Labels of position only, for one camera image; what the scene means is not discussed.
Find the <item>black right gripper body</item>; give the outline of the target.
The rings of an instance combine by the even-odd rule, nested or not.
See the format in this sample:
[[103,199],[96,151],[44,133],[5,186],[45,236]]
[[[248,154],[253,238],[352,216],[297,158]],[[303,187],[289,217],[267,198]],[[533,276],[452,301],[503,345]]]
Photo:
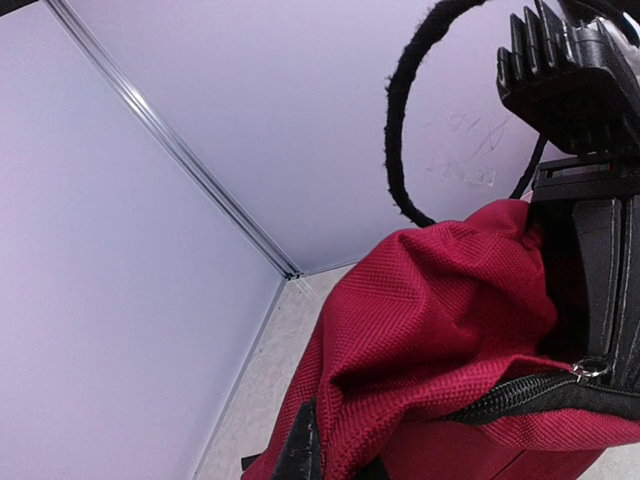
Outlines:
[[537,167],[532,218],[554,252],[578,256],[588,337],[578,371],[639,387],[639,158],[592,154]]

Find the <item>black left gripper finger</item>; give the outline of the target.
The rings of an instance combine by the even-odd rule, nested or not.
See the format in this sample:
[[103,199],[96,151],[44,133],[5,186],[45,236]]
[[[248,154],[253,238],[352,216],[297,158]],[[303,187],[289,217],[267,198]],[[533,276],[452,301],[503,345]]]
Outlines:
[[320,434],[315,399],[300,406],[271,479],[320,479]]

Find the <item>red student backpack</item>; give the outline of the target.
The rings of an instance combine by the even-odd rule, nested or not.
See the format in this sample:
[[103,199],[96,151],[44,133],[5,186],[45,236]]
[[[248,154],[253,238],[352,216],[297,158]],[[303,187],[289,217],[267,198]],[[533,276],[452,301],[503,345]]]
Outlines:
[[316,400],[320,479],[574,479],[639,439],[639,399],[579,380],[583,345],[529,206],[396,232],[329,294],[265,451]]

